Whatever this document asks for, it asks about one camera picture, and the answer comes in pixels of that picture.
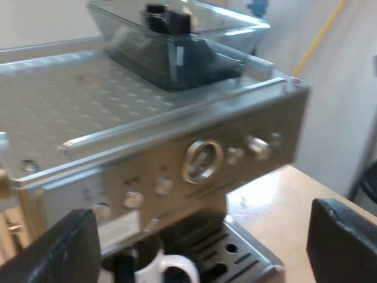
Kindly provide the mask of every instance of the stainless steel espresso machine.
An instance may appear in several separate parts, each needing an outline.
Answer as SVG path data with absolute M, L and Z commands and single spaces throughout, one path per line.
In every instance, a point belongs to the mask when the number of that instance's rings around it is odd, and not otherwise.
M 309 89 L 248 55 L 267 22 L 150 2 L 90 2 L 103 48 L 0 54 L 0 255 L 91 208 L 104 258 L 159 233 L 203 282 L 283 282 L 226 194 L 293 160 Z

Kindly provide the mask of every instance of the perforated metal surface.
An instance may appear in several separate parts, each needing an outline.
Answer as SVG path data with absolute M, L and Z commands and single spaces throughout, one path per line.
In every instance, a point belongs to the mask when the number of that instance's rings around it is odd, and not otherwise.
M 64 142 L 158 115 L 257 83 L 245 76 L 167 93 L 99 51 L 0 65 L 0 131 L 9 134 L 15 177 L 30 160 L 45 170 L 63 162 Z
M 195 262 L 201 282 L 249 283 L 263 277 L 267 280 L 267 270 L 274 265 L 252 242 L 225 223 L 211 225 L 175 245 L 167 245 L 166 251 L 182 254 Z M 189 283 L 190 280 L 185 273 L 172 270 L 167 273 L 166 282 Z

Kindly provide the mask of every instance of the drip tray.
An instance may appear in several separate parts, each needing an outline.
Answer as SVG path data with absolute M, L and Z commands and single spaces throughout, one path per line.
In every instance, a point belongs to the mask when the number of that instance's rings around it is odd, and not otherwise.
M 164 245 L 167 254 L 183 255 L 196 263 L 201 283 L 284 282 L 281 261 L 234 221 L 207 226 Z M 165 282 L 190 280 L 180 269 L 170 268 Z

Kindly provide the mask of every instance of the pressure gauge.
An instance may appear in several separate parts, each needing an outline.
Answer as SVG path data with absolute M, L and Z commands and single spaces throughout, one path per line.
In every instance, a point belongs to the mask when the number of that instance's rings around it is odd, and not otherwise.
M 191 184 L 203 183 L 221 168 L 223 160 L 223 149 L 216 141 L 196 141 L 187 150 L 182 178 Z

